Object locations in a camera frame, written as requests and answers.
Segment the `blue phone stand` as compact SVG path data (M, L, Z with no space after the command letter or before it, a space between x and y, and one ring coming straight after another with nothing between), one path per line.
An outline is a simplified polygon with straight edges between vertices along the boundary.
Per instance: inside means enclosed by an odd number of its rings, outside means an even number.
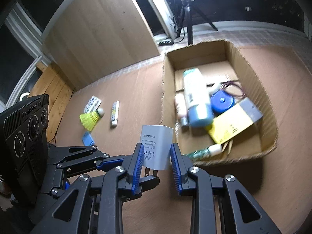
M85 132L83 134L82 142L85 146L93 146L95 144L90 132Z

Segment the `yellow shuttlecock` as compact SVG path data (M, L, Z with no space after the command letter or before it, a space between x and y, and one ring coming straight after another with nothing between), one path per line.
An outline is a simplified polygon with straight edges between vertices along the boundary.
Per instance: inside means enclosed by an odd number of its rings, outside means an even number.
M104 110L98 107L94 112L80 114L79 119L83 127L91 132L97 122L104 116L104 113Z

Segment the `white power adapter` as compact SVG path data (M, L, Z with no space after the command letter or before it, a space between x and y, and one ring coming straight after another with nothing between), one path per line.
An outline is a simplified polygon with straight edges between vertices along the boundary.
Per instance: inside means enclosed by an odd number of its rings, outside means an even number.
M168 168L173 133L174 129L168 126L142 126L140 142L144 146L144 176L149 176L151 170L153 175L157 176L158 171Z

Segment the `pink cosmetic tube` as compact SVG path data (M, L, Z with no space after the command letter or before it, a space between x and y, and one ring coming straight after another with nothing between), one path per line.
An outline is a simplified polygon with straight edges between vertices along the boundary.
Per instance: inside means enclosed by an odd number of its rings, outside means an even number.
M182 93L177 93L175 95L175 111L177 119L180 121L181 127L188 126L188 117L187 117L187 107Z

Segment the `white lotion tube teal label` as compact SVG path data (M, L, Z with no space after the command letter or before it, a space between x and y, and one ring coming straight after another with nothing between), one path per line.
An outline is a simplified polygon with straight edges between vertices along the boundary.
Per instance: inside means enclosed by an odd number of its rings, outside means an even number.
M214 114L204 76L198 68L183 72L183 91L190 126L193 128L210 126Z

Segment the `blue round disc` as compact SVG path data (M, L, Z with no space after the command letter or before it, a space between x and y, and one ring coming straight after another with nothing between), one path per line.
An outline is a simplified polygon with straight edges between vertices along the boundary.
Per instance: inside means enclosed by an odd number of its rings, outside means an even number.
M213 112L217 114L224 113L225 111L233 107L235 104L234 97L227 94L223 90L215 92L211 96L210 102Z

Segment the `patterned tissue pack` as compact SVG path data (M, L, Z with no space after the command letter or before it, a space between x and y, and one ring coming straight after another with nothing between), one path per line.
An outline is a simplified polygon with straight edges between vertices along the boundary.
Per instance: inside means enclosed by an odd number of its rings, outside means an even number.
M86 104L85 108L83 109L83 112L84 113L95 112L101 103L102 100L100 100L96 96L92 96L91 99L89 99L88 103Z

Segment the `patterned white lighter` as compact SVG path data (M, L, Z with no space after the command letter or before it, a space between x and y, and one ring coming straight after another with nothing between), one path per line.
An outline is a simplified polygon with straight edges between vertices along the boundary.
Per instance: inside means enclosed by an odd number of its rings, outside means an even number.
M118 113L120 108L120 101L117 100L113 103L111 111L111 127L116 127L118 122Z

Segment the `small white tube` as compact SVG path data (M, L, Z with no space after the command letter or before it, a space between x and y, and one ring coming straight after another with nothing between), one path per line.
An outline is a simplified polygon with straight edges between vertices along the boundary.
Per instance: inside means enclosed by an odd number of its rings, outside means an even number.
M209 157L219 155L223 152L223 147L221 144L214 144L209 147L203 148L202 150L197 150L188 154L185 154L188 158L194 161L200 161Z

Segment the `pine plank board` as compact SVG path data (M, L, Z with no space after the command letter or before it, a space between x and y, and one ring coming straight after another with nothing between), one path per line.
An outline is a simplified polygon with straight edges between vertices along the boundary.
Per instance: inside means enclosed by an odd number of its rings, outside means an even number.
M48 118L46 130L47 141L56 142L56 134L61 119L73 93L74 86L56 63L46 66L38 62L36 68L43 74L39 77L30 92L30 96L49 95Z

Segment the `yellow flat box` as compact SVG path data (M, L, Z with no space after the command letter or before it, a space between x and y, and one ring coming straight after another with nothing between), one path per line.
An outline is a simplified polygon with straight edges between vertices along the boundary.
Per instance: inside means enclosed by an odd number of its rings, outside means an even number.
M208 135L216 144L223 144L243 132L263 117L257 106L245 98L229 110L213 119L205 127Z

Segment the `wooden headboard panel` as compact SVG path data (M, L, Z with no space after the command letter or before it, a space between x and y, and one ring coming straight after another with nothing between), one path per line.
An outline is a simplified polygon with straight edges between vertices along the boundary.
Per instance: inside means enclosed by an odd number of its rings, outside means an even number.
M73 0L43 45L78 90L159 55L135 0Z

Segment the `black power strip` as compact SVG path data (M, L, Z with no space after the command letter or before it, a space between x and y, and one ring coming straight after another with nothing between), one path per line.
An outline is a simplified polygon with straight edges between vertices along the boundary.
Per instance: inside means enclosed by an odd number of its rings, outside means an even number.
M173 40L165 40L165 41L160 41L158 43L158 46L170 46L170 45L174 45L174 41Z

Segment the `brown cardboard box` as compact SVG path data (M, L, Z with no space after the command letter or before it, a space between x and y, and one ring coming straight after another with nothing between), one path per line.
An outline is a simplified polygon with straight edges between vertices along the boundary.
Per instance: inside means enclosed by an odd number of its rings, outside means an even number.
M270 99L238 48L225 40L168 52L161 123L199 166L259 159L276 149Z

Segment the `monitor on floor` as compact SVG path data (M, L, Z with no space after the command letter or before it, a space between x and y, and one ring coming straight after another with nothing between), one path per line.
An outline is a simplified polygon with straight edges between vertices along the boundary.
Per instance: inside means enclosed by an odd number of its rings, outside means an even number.
M168 11L169 28L173 32L172 39L179 39L183 31L184 11L182 0L164 0Z

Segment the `black tripod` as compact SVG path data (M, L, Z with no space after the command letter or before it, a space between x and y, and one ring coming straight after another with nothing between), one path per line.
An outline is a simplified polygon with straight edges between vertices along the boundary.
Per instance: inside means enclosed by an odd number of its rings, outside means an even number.
M201 11L198 7L192 4L192 0L181 0L182 7L180 10L180 15L177 19L177 37L180 36L181 31L184 29L184 24L186 24L187 28L187 41L188 45L193 44L193 15L198 14L205 23L208 23L214 31L218 31L218 28L214 25L214 23Z

